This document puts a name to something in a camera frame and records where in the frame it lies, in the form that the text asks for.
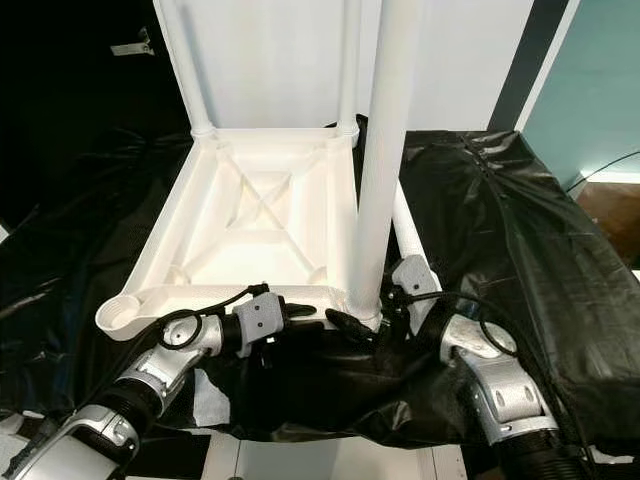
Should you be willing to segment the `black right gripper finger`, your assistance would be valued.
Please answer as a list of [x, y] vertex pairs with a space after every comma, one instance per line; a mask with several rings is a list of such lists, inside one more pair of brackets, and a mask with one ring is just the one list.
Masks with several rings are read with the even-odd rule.
[[357, 317], [334, 308], [326, 308], [326, 320], [346, 339], [375, 339], [378, 333], [370, 326], [362, 324]]

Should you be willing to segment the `black plastic cover sheet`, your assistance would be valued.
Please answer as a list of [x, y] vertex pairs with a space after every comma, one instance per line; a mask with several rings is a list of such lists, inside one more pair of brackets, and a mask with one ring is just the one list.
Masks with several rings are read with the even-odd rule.
[[[192, 148], [114, 129], [0, 246], [0, 411], [64, 413], [128, 351], [93, 323], [120, 291]], [[401, 182], [448, 291], [502, 308], [534, 340], [585, 442], [640, 454], [640, 280], [516, 132], [412, 131]], [[364, 436], [480, 444], [462, 367], [415, 348], [379, 358], [335, 332], [282, 340], [271, 364], [207, 361], [230, 401], [215, 429], [253, 442]]]

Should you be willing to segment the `brown wooden furniture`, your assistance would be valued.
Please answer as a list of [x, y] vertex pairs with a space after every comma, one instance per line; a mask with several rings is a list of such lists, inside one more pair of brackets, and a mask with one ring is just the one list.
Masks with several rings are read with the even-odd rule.
[[588, 182], [577, 197], [623, 264], [640, 270], [640, 184]]

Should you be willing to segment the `dark vertical pillar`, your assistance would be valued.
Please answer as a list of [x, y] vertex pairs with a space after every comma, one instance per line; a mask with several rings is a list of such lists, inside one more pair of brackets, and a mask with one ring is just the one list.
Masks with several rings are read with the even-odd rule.
[[548, 56], [556, 45], [564, 15], [575, 13], [573, 0], [532, 0], [524, 29], [509, 65], [486, 128], [489, 131], [520, 131], [535, 104], [535, 88]]

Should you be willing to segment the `teal glass panel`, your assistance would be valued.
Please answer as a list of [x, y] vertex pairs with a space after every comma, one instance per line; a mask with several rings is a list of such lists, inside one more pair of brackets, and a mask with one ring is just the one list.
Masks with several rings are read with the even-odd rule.
[[640, 174], [640, 0], [579, 0], [524, 136], [563, 187]]

